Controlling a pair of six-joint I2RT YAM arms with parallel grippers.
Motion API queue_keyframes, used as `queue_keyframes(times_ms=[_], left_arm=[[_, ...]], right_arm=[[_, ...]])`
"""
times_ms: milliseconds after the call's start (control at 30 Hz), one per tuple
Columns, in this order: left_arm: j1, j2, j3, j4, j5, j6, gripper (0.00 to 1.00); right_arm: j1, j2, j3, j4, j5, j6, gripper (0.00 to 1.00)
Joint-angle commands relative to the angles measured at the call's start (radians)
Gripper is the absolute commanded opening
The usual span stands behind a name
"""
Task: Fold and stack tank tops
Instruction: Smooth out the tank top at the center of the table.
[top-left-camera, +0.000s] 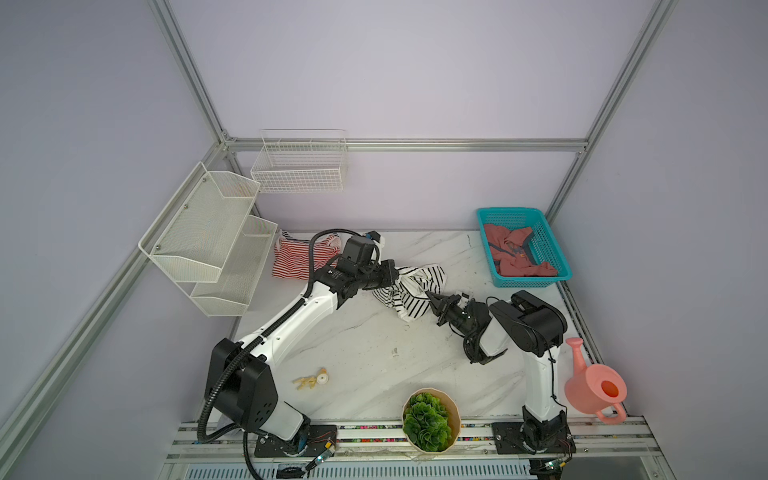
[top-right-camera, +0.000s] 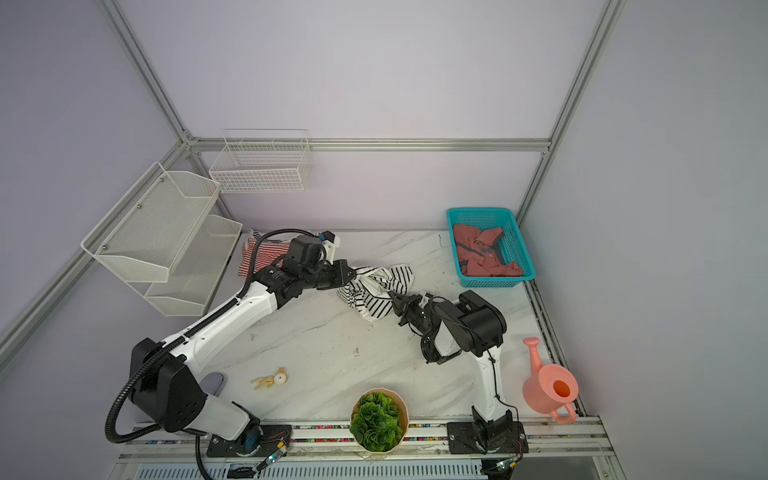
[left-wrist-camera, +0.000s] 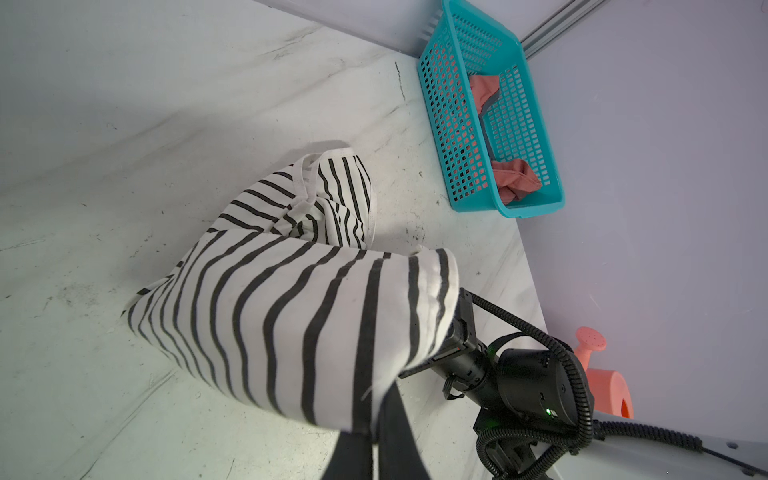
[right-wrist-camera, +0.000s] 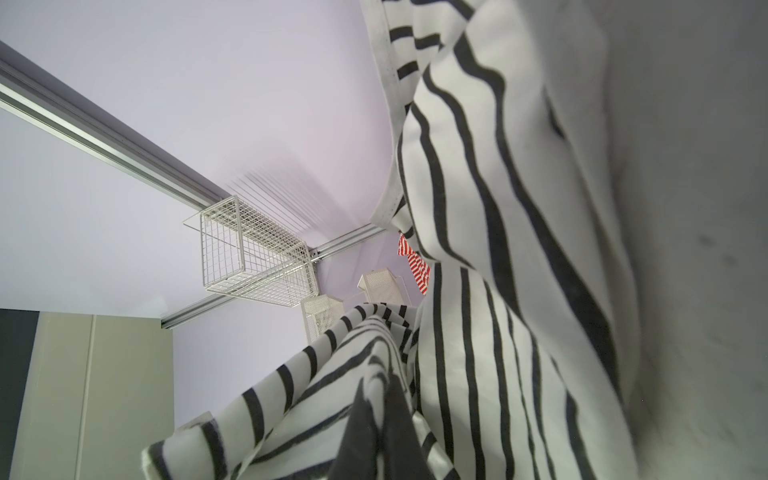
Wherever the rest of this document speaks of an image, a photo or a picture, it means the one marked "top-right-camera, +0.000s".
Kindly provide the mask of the black white striped tank top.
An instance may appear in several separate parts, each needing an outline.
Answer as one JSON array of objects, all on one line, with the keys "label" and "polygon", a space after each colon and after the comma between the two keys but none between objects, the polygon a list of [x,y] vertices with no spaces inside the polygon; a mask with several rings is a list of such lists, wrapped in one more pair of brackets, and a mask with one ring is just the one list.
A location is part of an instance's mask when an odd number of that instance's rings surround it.
[{"label": "black white striped tank top", "polygon": [[375,323],[393,312],[391,292],[405,295],[414,282],[414,272],[407,264],[391,267],[354,267],[356,276],[337,290],[338,298],[361,318]]}]

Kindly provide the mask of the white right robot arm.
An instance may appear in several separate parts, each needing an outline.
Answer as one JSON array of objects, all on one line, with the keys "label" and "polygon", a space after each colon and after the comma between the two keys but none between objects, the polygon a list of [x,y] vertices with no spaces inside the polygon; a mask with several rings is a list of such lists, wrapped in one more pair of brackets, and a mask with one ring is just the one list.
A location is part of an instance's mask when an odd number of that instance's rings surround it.
[{"label": "white right robot arm", "polygon": [[420,337],[428,364],[469,356],[475,398],[467,447],[483,454],[527,453],[519,410],[503,394],[500,356],[507,323],[501,311],[472,290],[462,292],[456,301],[432,294],[390,291],[388,295],[398,324]]}]

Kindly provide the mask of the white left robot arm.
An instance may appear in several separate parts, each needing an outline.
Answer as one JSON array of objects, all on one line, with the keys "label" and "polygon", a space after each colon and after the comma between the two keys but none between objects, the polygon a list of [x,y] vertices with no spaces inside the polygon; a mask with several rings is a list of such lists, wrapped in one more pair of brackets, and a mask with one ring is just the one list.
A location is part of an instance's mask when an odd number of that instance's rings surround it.
[{"label": "white left robot arm", "polygon": [[127,382],[111,405],[104,434],[127,443],[158,430],[209,435],[233,444],[238,455],[261,443],[261,421],[245,407],[207,393],[200,385],[207,364],[240,334],[308,289],[348,285],[355,270],[335,251],[338,235],[290,228],[288,250],[257,268],[255,246],[242,288],[186,329],[156,342],[146,338],[131,353]]}]

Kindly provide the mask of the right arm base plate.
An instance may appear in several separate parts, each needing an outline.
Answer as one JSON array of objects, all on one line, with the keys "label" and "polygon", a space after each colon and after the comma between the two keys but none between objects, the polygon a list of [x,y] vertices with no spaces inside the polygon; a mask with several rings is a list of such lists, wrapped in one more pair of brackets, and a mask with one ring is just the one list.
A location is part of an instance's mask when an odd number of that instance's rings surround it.
[{"label": "right arm base plate", "polygon": [[524,426],[518,421],[449,422],[448,446],[451,454],[527,454],[529,444]]}]

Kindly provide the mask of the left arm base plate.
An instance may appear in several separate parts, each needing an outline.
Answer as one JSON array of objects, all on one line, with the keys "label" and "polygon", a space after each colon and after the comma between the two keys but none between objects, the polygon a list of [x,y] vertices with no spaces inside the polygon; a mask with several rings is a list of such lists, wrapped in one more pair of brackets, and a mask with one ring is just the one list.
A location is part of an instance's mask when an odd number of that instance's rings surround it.
[{"label": "left arm base plate", "polygon": [[289,444],[293,433],[290,424],[261,424],[255,439],[225,440],[213,435],[206,450],[208,458],[266,458],[278,450],[280,442]]}]

